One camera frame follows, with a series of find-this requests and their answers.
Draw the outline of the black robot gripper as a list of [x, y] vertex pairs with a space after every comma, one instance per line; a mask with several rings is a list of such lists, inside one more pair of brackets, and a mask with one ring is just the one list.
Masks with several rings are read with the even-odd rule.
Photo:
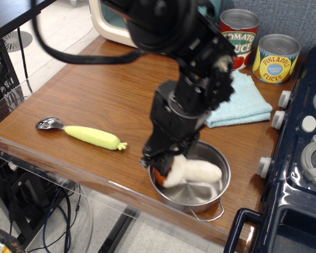
[[140, 165], [144, 169], [152, 166], [166, 176], [174, 155], [163, 153], [196, 135], [204, 127], [208, 115], [199, 87], [172, 80], [161, 84], [155, 91], [151, 109], [153, 132], [143, 148]]

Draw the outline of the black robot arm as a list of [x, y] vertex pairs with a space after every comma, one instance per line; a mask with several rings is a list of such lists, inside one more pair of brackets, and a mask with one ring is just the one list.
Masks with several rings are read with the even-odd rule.
[[233, 45], [199, 10], [199, 1], [105, 1], [122, 15], [137, 49], [121, 56], [76, 56], [43, 41], [52, 57], [70, 64], [126, 64], [146, 53], [164, 54], [179, 65], [177, 81], [161, 84], [151, 109], [153, 133], [143, 148], [143, 167], [165, 176], [173, 159], [187, 154], [210, 113], [233, 93]]

